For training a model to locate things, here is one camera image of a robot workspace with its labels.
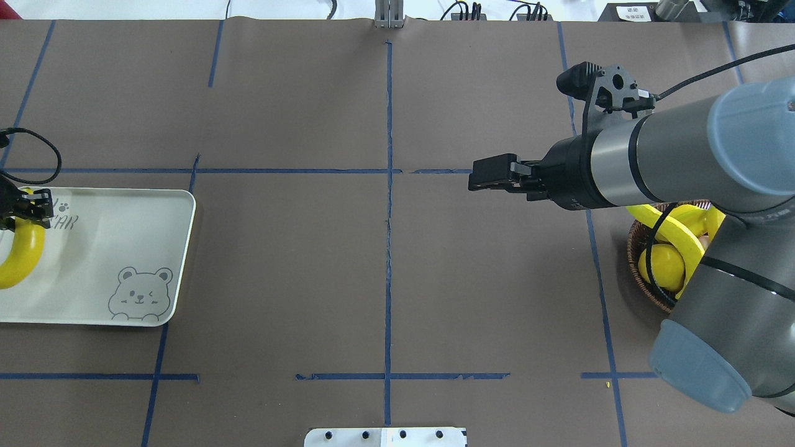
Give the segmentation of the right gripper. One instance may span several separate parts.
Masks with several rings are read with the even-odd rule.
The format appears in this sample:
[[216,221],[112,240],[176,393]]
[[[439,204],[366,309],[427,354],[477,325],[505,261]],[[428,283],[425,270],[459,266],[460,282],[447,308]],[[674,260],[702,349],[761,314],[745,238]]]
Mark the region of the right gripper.
[[598,189],[591,172],[593,143],[592,135],[561,140],[540,161],[524,160],[514,153],[476,160],[468,190],[527,193],[529,202],[549,200],[568,211],[597,209]]

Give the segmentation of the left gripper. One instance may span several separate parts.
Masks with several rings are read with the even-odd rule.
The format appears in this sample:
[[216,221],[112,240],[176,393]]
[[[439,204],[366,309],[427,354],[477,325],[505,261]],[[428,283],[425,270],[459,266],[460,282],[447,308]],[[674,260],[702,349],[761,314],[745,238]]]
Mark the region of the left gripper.
[[1,177],[1,230],[15,231],[14,217],[23,220],[49,220],[54,217],[51,190],[20,190]]

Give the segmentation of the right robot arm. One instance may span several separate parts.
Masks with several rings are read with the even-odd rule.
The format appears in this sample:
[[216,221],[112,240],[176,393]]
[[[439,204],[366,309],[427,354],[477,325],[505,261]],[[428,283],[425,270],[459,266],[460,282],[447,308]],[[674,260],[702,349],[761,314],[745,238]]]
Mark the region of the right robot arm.
[[539,161],[473,163],[468,189],[502,189],[563,209],[624,207],[678,247],[673,311],[648,354],[690,399],[733,413],[758,399],[793,416],[793,77],[650,108],[629,82],[594,80],[581,135]]

